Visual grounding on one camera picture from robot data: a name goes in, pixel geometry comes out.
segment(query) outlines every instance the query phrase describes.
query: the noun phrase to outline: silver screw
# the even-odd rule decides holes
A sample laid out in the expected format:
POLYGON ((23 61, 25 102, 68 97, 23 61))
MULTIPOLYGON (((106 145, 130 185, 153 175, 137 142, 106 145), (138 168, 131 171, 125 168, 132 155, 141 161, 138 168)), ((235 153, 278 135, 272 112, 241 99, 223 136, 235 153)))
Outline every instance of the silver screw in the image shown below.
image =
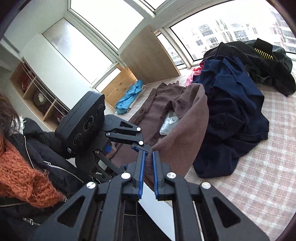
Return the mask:
POLYGON ((131 175, 128 172, 124 172, 123 174, 121 174, 121 178, 123 179, 129 179, 131 177, 131 175))
POLYGON ((89 189, 93 189, 93 188, 95 188, 96 187, 96 184, 95 184, 95 182, 89 182, 89 183, 87 183, 87 188, 89 188, 89 189))
POLYGON ((170 178, 170 179, 174 179, 176 176, 177 176, 177 175, 176 175, 176 173, 174 173, 174 172, 168 172, 168 173, 167 173, 167 177, 170 178))
POLYGON ((208 183, 208 182, 203 182, 202 183, 202 188, 209 189, 210 187, 211 187, 211 184, 210 183, 208 183))

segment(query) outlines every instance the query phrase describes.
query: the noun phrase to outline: window pane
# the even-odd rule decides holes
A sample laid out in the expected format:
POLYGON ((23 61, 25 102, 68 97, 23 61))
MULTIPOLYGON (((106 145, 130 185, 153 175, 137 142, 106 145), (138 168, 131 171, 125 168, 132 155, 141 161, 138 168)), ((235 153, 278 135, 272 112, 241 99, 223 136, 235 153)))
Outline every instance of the window pane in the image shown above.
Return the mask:
POLYGON ((64 18, 43 35, 90 83, 100 78, 112 64, 111 60, 64 18))
POLYGON ((143 20, 142 15, 123 0, 71 0, 71 9, 117 48, 143 20))
POLYGON ((120 74, 120 70, 118 68, 114 69, 96 88, 98 92, 102 92, 106 86, 117 76, 120 74))
POLYGON ((172 45, 168 42, 168 40, 162 34, 158 35, 157 38, 162 43, 162 45, 164 46, 164 48, 166 49, 166 51, 168 52, 168 54, 170 55, 170 57, 172 58, 176 66, 180 64, 184 64, 183 60, 180 58, 176 50, 172 47, 172 45))
POLYGON ((164 0, 145 0, 151 7, 154 9, 157 9, 162 3, 164 3, 164 0))
POLYGON ((214 48, 220 42, 257 38, 271 44, 277 43, 289 52, 296 49, 296 38, 287 23, 265 0, 221 3, 180 21, 171 29, 194 60, 203 58, 206 48, 214 48))

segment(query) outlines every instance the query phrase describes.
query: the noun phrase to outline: person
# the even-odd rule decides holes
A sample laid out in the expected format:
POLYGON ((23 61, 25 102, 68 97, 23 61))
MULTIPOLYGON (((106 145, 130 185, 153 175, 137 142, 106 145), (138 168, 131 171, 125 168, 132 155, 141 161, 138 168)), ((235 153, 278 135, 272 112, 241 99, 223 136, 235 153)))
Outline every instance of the person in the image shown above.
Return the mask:
POLYGON ((66 159, 53 132, 19 117, 0 93, 0 227, 2 240, 27 240, 92 178, 66 159))

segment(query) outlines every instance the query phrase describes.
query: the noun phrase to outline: light blue folded clothing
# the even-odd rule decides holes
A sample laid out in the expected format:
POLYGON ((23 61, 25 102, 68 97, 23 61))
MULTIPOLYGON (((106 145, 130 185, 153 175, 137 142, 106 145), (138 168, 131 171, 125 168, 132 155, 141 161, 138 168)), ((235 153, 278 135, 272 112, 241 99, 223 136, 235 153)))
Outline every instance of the light blue folded clothing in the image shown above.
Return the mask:
POLYGON ((117 114, 123 114, 128 111, 129 106, 137 98, 137 95, 142 91, 143 81, 138 80, 134 83, 116 104, 117 114))

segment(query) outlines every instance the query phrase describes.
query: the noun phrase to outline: orange knitted scarf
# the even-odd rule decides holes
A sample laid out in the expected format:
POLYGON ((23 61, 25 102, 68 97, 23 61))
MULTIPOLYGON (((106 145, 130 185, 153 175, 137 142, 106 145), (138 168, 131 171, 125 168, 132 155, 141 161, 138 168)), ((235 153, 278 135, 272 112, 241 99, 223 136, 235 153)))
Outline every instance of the orange knitted scarf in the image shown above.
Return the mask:
POLYGON ((0 196, 17 198, 37 208, 51 207, 63 199, 47 175, 33 169, 18 150, 1 136, 0 196))

